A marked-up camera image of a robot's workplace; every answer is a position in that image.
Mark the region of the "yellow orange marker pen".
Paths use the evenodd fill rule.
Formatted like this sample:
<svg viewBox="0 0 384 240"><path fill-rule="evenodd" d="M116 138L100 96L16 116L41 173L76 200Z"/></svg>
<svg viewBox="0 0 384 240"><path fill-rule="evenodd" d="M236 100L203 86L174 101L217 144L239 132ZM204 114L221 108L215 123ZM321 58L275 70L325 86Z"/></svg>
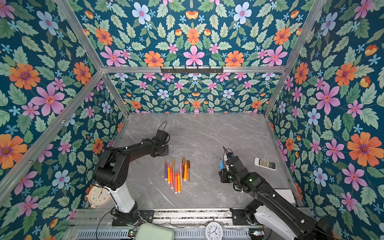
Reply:
<svg viewBox="0 0 384 240"><path fill-rule="evenodd" d="M180 176L180 173L177 174L177 187L178 187L178 193L181 192L181 176Z"/></svg>

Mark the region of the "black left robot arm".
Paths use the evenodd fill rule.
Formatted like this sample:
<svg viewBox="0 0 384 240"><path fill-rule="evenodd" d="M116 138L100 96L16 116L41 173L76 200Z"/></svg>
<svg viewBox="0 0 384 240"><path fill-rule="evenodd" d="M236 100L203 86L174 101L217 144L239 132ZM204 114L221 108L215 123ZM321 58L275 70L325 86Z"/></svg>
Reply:
<svg viewBox="0 0 384 240"><path fill-rule="evenodd" d="M168 142L170 135L164 130L157 130L151 139L142 139L134 145L114 148L108 147L93 172L93 179L112 196L115 208L111 215L114 217L112 226L135 226L140 222L137 202L132 198L127 177L130 163L144 156L163 157L169 154Z"/></svg>

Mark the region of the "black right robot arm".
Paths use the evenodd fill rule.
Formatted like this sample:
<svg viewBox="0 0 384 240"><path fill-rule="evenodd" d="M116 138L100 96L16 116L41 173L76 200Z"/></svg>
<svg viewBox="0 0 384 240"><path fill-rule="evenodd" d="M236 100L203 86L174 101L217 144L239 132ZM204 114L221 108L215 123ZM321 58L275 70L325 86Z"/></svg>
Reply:
<svg viewBox="0 0 384 240"><path fill-rule="evenodd" d="M249 223L262 224L284 240L333 240L330 225L303 213L281 196L261 175L249 172L238 156L224 149L221 182L232 184L236 192L254 199L245 207Z"/></svg>

